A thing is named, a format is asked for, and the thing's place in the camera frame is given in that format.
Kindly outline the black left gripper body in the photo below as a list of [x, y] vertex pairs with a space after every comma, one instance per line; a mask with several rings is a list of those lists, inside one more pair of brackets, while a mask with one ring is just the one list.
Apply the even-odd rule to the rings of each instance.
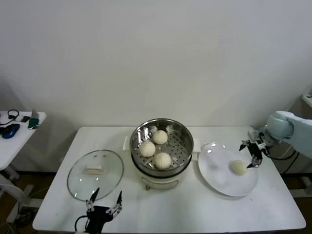
[[85, 232], [88, 234], [100, 234], [105, 223], [113, 220], [113, 215], [106, 213], [109, 207], [95, 206], [93, 211], [87, 212], [88, 224]]

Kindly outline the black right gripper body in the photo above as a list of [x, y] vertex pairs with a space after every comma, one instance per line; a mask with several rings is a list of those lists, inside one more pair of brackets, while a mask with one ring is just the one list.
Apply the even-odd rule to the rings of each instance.
[[252, 158], [262, 159], [262, 149], [264, 147], [264, 142], [261, 140], [250, 141], [248, 140], [248, 150]]

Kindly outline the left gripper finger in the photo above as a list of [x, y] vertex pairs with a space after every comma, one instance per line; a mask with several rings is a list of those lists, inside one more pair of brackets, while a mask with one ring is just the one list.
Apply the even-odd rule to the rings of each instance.
[[99, 193], [99, 187], [95, 191], [93, 191], [90, 199], [86, 200], [87, 211], [94, 211], [94, 202], [96, 200], [98, 193]]
[[122, 191], [120, 191], [115, 205], [107, 210], [107, 214], [118, 215], [121, 211], [122, 211]]

